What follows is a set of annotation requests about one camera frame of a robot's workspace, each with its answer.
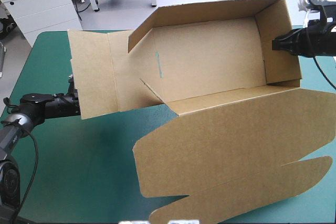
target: green table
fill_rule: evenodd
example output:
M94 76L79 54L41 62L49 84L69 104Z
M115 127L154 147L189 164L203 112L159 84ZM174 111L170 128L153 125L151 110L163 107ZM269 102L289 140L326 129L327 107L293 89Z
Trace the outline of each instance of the green table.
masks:
M26 93L66 92L67 79L72 73L70 58L66 32L42 33L15 85L12 102L18 103ZM312 60L300 60L304 87L332 91ZM319 60L327 75L336 82L333 59ZM20 215L39 222L115 223L147 219L151 211L177 197L141 196L132 148L142 136L174 117L169 108L159 105L89 120L81 120L79 116L47 120L33 131L39 144L40 162ZM311 156L336 158L335 150L333 141ZM23 192L34 163L32 141L29 138L20 140L13 155L20 167ZM230 222L332 222L335 177L333 166L326 178L308 193L257 209ZM316 205L321 204L317 213Z

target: cardboard box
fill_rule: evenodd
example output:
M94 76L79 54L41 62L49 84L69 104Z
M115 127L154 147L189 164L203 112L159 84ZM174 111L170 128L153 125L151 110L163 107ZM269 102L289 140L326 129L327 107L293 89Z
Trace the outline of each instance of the cardboard box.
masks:
M178 116L133 149L145 197L190 195L153 224L217 223L326 174L331 158L298 160L333 140L335 94L299 88L298 57L272 51L290 29L285 0L233 0L160 7L135 31L68 32L83 119L162 103Z

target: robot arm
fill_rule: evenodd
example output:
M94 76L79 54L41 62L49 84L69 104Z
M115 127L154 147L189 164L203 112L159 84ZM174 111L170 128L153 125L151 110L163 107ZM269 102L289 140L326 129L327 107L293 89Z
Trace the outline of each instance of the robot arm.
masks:
M69 78L67 94L26 94L20 105L12 108L8 117L1 122L0 130L0 223L12 224L18 214L20 202L20 173L11 153L20 138L30 133L45 119L80 115L78 93L73 77Z
M319 12L320 19L310 20L307 27L275 38L272 49L311 58L336 56L336 0L300 0L299 9Z

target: desk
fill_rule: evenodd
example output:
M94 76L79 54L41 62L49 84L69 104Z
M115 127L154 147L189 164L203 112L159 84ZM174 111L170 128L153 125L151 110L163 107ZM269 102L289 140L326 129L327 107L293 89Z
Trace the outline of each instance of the desk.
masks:
M71 74L69 60L66 32L41 34L15 85L12 102L31 92L66 92ZM318 60L336 82L333 58ZM301 58L300 62L304 88L332 91L311 59ZM21 216L40 222L115 223L146 219L152 210L174 201L177 197L141 196L132 153L139 138L174 117L165 105L159 105L88 120L51 119L36 127L33 134L39 144L40 163ZM20 140L13 154L20 166L24 191L34 163L31 140ZM336 160L336 141L309 158L323 155ZM308 192L228 222L333 222L335 178L334 161L325 178Z
M44 31L82 30L71 0L2 0L33 46Z

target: white cabinet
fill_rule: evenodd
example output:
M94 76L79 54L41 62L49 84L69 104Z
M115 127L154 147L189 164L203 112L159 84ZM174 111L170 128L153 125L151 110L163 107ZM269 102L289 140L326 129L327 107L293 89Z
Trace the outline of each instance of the white cabinet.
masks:
M71 0L2 0L33 46L44 31L82 30Z

